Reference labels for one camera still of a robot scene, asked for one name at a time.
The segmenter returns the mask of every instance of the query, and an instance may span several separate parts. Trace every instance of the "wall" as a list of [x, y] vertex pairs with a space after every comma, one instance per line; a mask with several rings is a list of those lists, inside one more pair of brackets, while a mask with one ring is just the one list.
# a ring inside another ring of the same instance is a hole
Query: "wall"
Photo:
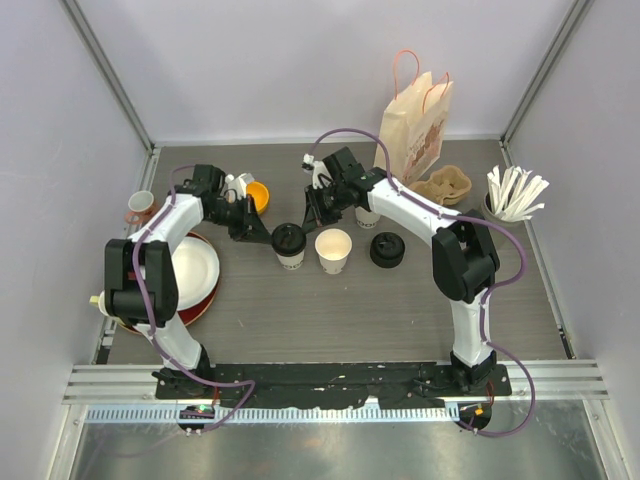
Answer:
[[40, 480], [144, 152], [58, 2], [11, 2], [0, 40], [0, 465]]
[[596, 358], [640, 476], [640, 3], [599, 0], [513, 141], [551, 186], [535, 218], [577, 352]]
[[456, 81], [448, 134], [498, 136], [571, 3], [80, 1], [150, 135], [192, 143], [378, 131], [407, 47]]

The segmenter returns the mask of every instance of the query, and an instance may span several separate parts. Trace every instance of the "paper bag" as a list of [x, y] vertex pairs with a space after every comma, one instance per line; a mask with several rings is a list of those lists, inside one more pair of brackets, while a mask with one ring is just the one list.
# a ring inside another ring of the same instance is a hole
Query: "paper bag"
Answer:
[[[431, 86], [431, 73], [421, 75], [384, 111], [379, 136], [389, 150], [391, 173], [404, 185], [418, 180], [440, 157], [453, 92], [453, 82], [445, 77], [446, 84]], [[380, 147], [374, 166], [386, 168]]]

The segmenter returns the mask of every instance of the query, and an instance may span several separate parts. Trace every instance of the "white plate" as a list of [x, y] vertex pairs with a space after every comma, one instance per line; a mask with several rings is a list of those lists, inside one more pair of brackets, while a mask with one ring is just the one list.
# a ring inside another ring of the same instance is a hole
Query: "white plate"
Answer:
[[211, 293], [220, 276], [214, 248], [196, 237], [185, 237], [171, 256], [178, 283], [178, 310], [197, 305]]

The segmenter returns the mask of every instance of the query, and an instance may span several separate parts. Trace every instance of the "brown cup carrier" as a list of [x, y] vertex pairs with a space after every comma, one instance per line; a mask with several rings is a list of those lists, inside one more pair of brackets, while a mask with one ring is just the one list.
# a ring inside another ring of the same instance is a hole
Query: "brown cup carrier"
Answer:
[[409, 188], [438, 205], [451, 206], [463, 200], [471, 191], [471, 180], [454, 165], [436, 170], [426, 182], [414, 182]]

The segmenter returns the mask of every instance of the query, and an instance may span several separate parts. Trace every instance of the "red plate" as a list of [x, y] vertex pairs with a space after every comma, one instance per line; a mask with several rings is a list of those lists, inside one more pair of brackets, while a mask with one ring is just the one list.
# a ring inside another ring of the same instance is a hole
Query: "red plate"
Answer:
[[[187, 236], [199, 238], [200, 240], [207, 242], [209, 245], [211, 245], [211, 242], [209, 240], [207, 240], [202, 235], [199, 235], [195, 232], [189, 232]], [[178, 312], [178, 315], [180, 316], [182, 323], [184, 323], [186, 327], [188, 327], [193, 322], [195, 322], [198, 318], [202, 316], [202, 314], [204, 314], [204, 312], [207, 311], [209, 306], [213, 303], [213, 299], [215, 298], [216, 293], [218, 292], [218, 285], [220, 285], [220, 277], [218, 277], [218, 282], [216, 283], [215, 287], [213, 287], [213, 290], [211, 290], [211, 293], [206, 297], [204, 297], [204, 299], [200, 303], [198, 303], [197, 305], [194, 305], [191, 308], [187, 308], [186, 310], [181, 310]], [[124, 327], [125, 330], [131, 333], [136, 333], [138, 335], [141, 335], [140, 332], [138, 332], [137, 330], [131, 327], [128, 327], [126, 325], [123, 325], [120, 322], [118, 322], [118, 325]]]

